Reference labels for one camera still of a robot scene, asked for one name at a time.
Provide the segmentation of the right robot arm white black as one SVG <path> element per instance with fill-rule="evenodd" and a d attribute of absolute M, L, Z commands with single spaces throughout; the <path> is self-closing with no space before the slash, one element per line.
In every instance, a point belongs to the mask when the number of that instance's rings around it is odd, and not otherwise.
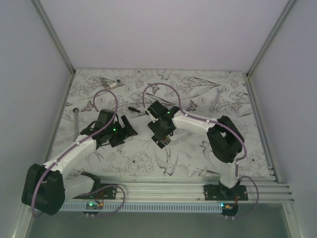
<path fill-rule="evenodd" d="M 219 160 L 217 169 L 220 174 L 219 194 L 224 200 L 232 200 L 237 195 L 238 183 L 236 156 L 246 151 L 244 138 L 232 120 L 227 116 L 219 119 L 199 117 L 184 111 L 180 107 L 168 109 L 155 101 L 147 112 L 151 118 L 149 129 L 154 133 L 152 140 L 164 148 L 171 140 L 176 129 L 205 135 L 215 157 Z"/>

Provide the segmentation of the black fuse box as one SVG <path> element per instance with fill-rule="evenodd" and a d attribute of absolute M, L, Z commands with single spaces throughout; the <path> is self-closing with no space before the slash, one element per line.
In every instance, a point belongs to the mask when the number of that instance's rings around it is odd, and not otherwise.
<path fill-rule="evenodd" d="M 159 139 L 157 139 L 157 137 L 154 135 L 154 136 L 152 136 L 152 140 L 154 141 L 154 143 L 155 143 L 160 149 L 164 148 L 166 145 L 168 145 L 168 144 L 171 142 L 169 136 L 163 138 L 162 140 L 159 140 Z"/>

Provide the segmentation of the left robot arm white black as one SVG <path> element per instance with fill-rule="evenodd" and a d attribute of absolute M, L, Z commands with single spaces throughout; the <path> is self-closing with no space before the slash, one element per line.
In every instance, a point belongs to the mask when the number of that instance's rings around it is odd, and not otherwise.
<path fill-rule="evenodd" d="M 117 117 L 116 112 L 102 109 L 96 121 L 84 128 L 74 142 L 55 158 L 43 165 L 33 164 L 27 171 L 21 201 L 48 215 L 56 214 L 65 201 L 87 196 L 100 196 L 100 178 L 83 172 L 68 180 L 68 175 L 85 158 L 98 148 L 109 145 L 115 147 L 138 133 L 126 116 Z"/>

